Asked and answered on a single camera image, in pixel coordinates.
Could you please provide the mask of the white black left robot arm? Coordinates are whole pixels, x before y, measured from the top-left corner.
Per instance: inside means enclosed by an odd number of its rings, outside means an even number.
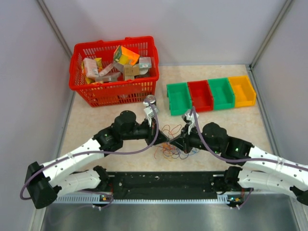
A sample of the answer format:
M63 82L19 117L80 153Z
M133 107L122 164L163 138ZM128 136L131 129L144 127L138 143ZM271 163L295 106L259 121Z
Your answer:
M109 186L106 170L95 167L93 170L79 172L85 165L111 154L122 154L119 149L124 141L145 140L146 147L129 154L139 154L154 145L167 142L167 136L159 129L158 109L146 107L146 118L142 123L136 121L133 111L125 110L114 122L93 135L84 144L67 154L43 164L33 162L27 168L25 184L29 197L20 194L22 200L31 200L36 209L51 205L58 197L82 191L97 189L104 191Z

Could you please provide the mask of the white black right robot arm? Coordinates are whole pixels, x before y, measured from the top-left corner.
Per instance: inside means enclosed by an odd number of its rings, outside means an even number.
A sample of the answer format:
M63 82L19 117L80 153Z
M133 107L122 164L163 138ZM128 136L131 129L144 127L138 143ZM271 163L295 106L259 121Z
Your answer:
M173 145L188 153L192 148L205 150L231 165L224 175L229 190L253 188L286 194L308 203L308 167L261 150L248 141L229 136L226 129L211 122L200 131L189 124Z

